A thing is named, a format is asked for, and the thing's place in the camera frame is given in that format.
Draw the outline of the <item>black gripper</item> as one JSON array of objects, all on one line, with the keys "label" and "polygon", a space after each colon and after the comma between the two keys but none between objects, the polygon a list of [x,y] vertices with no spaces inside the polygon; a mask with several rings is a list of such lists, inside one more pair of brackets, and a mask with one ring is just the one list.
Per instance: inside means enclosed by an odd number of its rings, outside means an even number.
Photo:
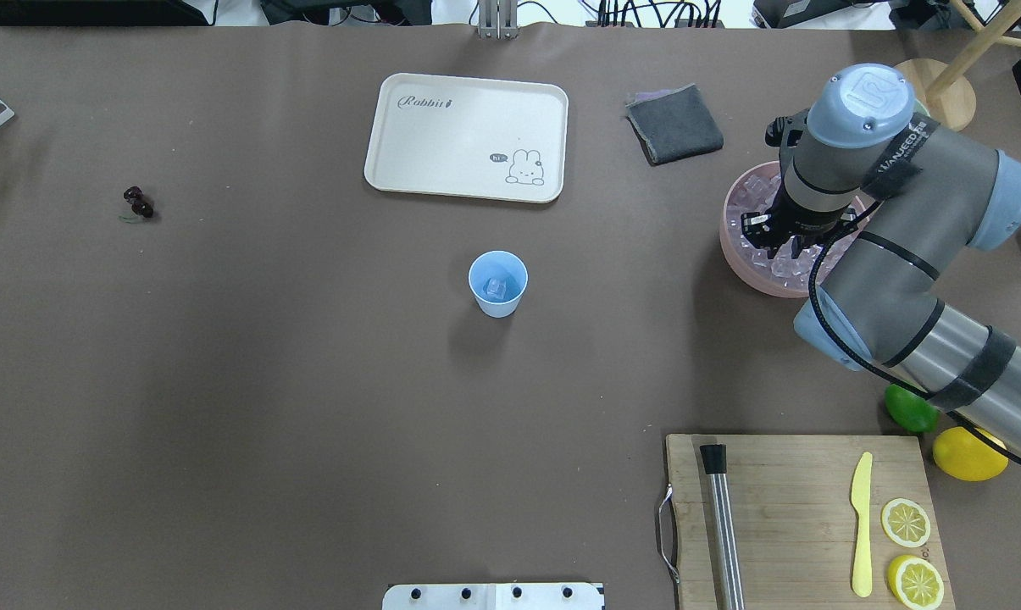
[{"label": "black gripper", "polygon": [[794,200],[788,191],[788,182],[781,182],[779,190],[768,208],[771,214],[771,228],[759,233],[759,247],[766,252],[766,259],[776,259],[778,251],[791,239],[791,259],[800,259],[805,248],[821,246],[827,236],[839,223],[848,224],[857,215],[854,208],[816,212]]}]

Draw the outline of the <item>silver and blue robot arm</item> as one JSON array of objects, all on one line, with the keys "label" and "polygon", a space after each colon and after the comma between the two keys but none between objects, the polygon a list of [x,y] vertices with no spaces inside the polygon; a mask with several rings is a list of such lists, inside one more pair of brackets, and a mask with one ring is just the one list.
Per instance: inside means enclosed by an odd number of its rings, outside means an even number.
[{"label": "silver and blue robot arm", "polygon": [[855,233],[794,320],[850,370],[907,380],[960,425],[998,437],[1021,464],[1021,347],[933,293],[965,247],[988,251],[1021,224],[1021,163],[914,107],[882,64],[835,73],[810,109],[767,128],[779,190],[744,213],[743,236],[772,259]]}]

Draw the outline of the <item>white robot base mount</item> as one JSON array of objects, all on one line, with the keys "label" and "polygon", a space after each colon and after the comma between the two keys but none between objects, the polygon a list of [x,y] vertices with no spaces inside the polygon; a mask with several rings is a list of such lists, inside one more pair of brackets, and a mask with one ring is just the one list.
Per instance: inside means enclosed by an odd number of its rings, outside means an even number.
[{"label": "white robot base mount", "polygon": [[509,582],[398,584],[387,588],[382,609],[606,609],[602,584]]}]

